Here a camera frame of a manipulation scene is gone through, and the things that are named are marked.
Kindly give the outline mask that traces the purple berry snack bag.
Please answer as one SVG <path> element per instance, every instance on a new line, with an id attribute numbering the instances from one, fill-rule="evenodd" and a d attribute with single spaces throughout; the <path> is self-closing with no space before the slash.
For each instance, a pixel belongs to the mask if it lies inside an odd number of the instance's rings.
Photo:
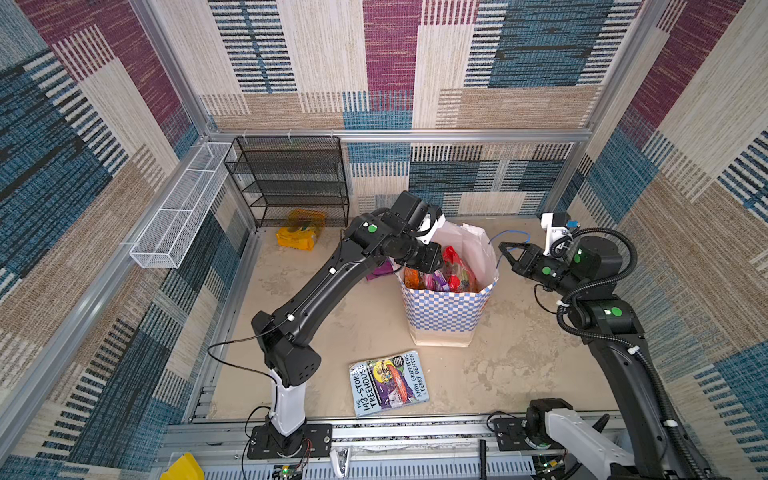
<path id="1" fill-rule="evenodd" d="M 440 270 L 437 270 L 431 274 L 421 274 L 422 283 L 424 288 L 434 292 L 450 292 L 451 287 L 449 281 L 443 275 Z"/>

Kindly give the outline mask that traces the orange corn chip bag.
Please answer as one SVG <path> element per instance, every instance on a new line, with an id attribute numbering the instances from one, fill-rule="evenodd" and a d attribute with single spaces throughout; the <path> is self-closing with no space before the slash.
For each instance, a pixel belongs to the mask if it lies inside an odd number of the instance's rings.
<path id="1" fill-rule="evenodd" d="M 421 290 L 424 288 L 422 275 L 418 270 L 405 268 L 403 280 L 405 287 L 408 289 Z"/>

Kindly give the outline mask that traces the red fruit jelly bag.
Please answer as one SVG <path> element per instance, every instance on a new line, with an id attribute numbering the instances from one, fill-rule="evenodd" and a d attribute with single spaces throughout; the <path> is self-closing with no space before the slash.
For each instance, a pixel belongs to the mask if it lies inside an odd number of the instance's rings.
<path id="1" fill-rule="evenodd" d="M 443 249 L 443 276 L 452 293 L 477 293 L 478 282 L 471 268 L 452 246 Z"/>

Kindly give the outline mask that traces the purple grape jelly bag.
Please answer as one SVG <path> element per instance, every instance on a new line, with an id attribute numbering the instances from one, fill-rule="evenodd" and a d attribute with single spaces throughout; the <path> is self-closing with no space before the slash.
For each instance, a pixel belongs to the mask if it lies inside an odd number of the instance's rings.
<path id="1" fill-rule="evenodd" d="M 366 275 L 367 281 L 373 281 L 381 277 L 392 275 L 395 272 L 393 264 L 387 260 L 381 266 L 374 269 L 371 273 Z"/>

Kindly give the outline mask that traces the blue checkered paper bag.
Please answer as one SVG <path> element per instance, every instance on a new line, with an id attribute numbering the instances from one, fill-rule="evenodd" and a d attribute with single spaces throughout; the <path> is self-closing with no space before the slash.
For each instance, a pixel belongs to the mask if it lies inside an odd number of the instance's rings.
<path id="1" fill-rule="evenodd" d="M 493 240 L 475 225 L 447 222 L 433 240 L 444 249 L 452 246 L 468 264 L 478 282 L 477 293 L 408 289 L 404 269 L 396 274 L 401 287 L 410 336 L 417 346 L 467 347 L 483 317 L 499 280 L 499 258 Z"/>

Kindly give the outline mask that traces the yellow snack pack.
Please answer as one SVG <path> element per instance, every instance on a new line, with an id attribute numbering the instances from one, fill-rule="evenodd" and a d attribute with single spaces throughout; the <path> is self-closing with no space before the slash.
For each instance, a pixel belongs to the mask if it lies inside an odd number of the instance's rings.
<path id="1" fill-rule="evenodd" d="M 324 213 L 297 208 L 292 210 L 285 224 L 276 233 L 279 246 L 312 251 L 326 224 Z"/>

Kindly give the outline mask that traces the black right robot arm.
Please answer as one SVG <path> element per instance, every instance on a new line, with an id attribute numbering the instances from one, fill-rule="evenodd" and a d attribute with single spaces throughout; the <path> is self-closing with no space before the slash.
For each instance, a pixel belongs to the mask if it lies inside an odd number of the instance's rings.
<path id="1" fill-rule="evenodd" d="M 514 273 L 560 294 L 553 312 L 557 324 L 597 361 L 632 449 L 619 448 L 584 424 L 560 398 L 530 402 L 522 423 L 527 443 L 564 447 L 597 479 L 715 478 L 666 392 L 639 318 L 614 292 L 637 266 L 632 241 L 619 231 L 591 227 L 568 230 L 547 248 L 520 242 L 498 248 Z"/>

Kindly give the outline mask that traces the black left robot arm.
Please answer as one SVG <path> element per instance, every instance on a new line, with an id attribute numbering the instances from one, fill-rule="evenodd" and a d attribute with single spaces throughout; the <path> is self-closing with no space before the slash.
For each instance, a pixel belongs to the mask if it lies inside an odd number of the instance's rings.
<path id="1" fill-rule="evenodd" d="M 432 237 L 444 222 L 439 207 L 404 192 L 392 207 L 354 218 L 334 253 L 297 294 L 273 313 L 253 317 L 267 375 L 275 383 L 265 425 L 254 432 L 263 446 L 286 457 L 309 451 L 306 383 L 321 365 L 310 346 L 315 333 L 346 294 L 385 261 L 424 273 L 438 270 L 440 245 Z"/>

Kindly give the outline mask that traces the colourful treehouse book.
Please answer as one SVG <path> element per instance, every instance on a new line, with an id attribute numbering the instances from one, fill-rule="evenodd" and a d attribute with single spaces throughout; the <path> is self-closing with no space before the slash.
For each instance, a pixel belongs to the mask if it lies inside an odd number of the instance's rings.
<path id="1" fill-rule="evenodd" d="M 430 399 L 419 353 L 364 360 L 349 368 L 357 417 L 399 409 Z"/>

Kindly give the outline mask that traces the black mesh shelf rack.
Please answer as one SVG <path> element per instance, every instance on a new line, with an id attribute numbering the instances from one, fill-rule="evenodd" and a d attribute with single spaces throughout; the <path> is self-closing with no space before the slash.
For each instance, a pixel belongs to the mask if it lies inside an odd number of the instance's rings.
<path id="1" fill-rule="evenodd" d="M 240 136 L 224 165 L 259 227 L 285 226 L 296 210 L 325 224 L 348 223 L 350 198 L 341 142 L 333 136 Z"/>

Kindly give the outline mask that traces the yellow object at bottom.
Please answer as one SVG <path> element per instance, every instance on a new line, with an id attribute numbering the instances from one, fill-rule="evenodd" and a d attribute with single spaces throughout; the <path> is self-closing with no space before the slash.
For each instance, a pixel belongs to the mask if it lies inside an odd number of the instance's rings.
<path id="1" fill-rule="evenodd" d="M 191 453 L 178 458 L 161 476 L 161 480 L 204 480 L 204 472 Z"/>

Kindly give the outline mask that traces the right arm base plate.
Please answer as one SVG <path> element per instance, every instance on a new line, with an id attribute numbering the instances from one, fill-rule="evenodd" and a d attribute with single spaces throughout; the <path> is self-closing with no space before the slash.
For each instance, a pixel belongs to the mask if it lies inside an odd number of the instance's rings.
<path id="1" fill-rule="evenodd" d="M 524 423 L 524 419 L 509 416 L 494 417 L 490 420 L 491 431 L 500 451 L 532 451 L 535 453 L 565 451 L 563 445 L 552 440 L 530 440 L 525 432 Z"/>

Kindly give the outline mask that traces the aluminium front rail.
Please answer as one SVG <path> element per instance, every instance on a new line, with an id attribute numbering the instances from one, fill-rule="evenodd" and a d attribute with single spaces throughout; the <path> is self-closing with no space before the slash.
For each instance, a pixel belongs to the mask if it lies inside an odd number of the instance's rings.
<path id="1" fill-rule="evenodd" d="M 597 413 L 576 413 L 586 425 Z M 625 425 L 609 412 L 601 433 L 619 448 Z M 246 422 L 203 422 L 168 429 L 150 465 L 160 476 L 191 453 L 205 479 L 597 479 L 566 449 L 503 452 L 486 415 L 325 419 L 333 425 L 330 455 L 248 460 Z"/>

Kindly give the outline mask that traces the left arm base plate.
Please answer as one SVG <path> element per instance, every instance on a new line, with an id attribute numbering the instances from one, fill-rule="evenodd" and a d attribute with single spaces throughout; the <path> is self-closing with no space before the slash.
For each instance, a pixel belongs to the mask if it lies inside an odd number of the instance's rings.
<path id="1" fill-rule="evenodd" d="M 330 455 L 332 434 L 330 423 L 305 422 L 287 436 L 280 434 L 272 423 L 265 423 L 251 431 L 245 456 L 248 460 L 325 458 Z"/>

